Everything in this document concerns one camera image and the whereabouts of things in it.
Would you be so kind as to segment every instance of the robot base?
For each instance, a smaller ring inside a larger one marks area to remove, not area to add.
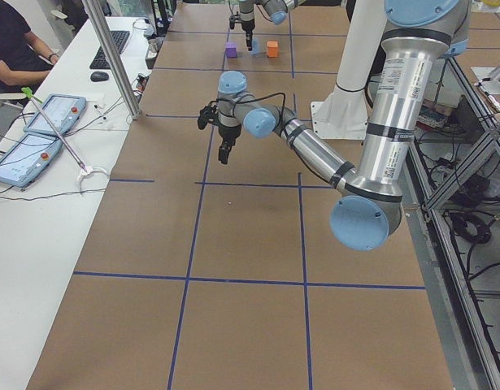
[[[345,98],[335,97],[335,92],[345,94]],[[362,93],[345,93],[336,88],[324,102],[311,103],[311,118],[313,131],[320,138],[330,140],[365,138],[367,110]]]

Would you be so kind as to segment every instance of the electronic equipment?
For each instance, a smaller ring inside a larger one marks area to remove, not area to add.
[[[118,51],[120,53],[123,52],[125,45],[127,45],[128,37],[130,36],[129,31],[122,30],[114,30],[111,31],[112,41],[114,41]],[[90,69],[111,69],[111,65],[107,62],[105,58],[105,53],[103,52],[103,48],[100,46],[98,52],[94,56],[93,61],[90,63]]]
[[[0,182],[26,187],[47,168],[60,151],[62,142],[55,136],[25,133],[0,158]]]
[[[51,94],[42,104],[42,109],[56,125],[61,134],[69,131],[85,110],[87,100],[81,96]],[[37,112],[24,127],[25,132],[55,136],[53,129]]]

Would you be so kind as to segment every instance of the blue joint cap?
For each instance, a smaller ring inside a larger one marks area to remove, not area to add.
[[[219,78],[219,92],[232,94],[246,89],[248,82],[246,76],[239,71],[226,71]]]
[[[400,27],[419,27],[441,19],[459,0],[385,0],[387,19]]]
[[[464,52],[467,49],[468,46],[468,39],[465,39],[464,41],[461,42],[455,42],[452,45],[450,45],[450,48],[446,53],[444,53],[441,58],[442,59],[449,59],[451,57],[454,57],[456,55],[460,55],[462,52]]]
[[[375,202],[357,195],[343,197],[337,202],[329,224],[334,236],[355,250],[378,248],[389,236],[385,212]]]
[[[255,138],[264,138],[273,132],[276,121],[265,108],[254,108],[244,117],[243,126]]]
[[[270,15],[270,18],[272,18],[272,22],[277,26],[281,24],[287,17],[288,16],[284,11],[277,11]]]

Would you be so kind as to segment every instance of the metal pole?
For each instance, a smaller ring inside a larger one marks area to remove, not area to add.
[[[97,0],[83,0],[83,3],[85,11],[93,24],[94,31],[98,36],[98,40],[102,45],[103,52],[107,57],[107,61],[111,65],[112,75],[114,76],[116,84],[120,89],[121,96],[127,105],[128,112],[130,112],[133,119],[137,119],[139,118],[141,109],[137,104],[132,86],[130,85],[130,81],[127,77],[127,72],[121,63],[120,53],[118,53],[118,49],[112,41],[112,35],[109,31],[109,27],[107,26],[107,21],[105,20],[102,7],[99,5]]]

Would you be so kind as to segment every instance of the table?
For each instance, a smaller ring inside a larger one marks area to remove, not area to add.
[[[132,31],[121,54],[130,80],[138,73],[148,74],[148,45],[142,30],[133,29],[135,20],[107,18],[111,29]],[[89,80],[89,64],[98,47],[88,21],[37,91],[42,99],[50,93],[87,97],[89,104],[77,127],[98,116],[94,104],[106,110],[120,97],[113,77],[102,83]],[[34,110],[29,103],[24,112],[31,111]],[[68,141],[84,161],[110,171],[129,126],[128,110],[120,105],[107,115],[107,120],[93,123]],[[17,120],[7,136],[18,139],[22,127],[23,123]],[[3,140],[0,150],[7,150],[12,144]],[[23,192],[12,189],[3,196],[35,198],[74,192],[78,171],[64,150],[37,182]],[[85,179],[83,188],[104,189],[107,183],[104,175],[96,175]],[[0,191],[6,187],[0,184]],[[0,199],[0,390],[26,387],[102,195],[96,192],[36,201]]]
[[[339,196],[276,137],[243,134],[224,167],[197,130],[228,69],[308,122],[345,12],[256,13],[277,59],[244,51],[228,15],[178,7],[28,389],[450,389],[405,219],[381,249],[347,249],[327,223]],[[358,162],[359,141],[332,144]]]

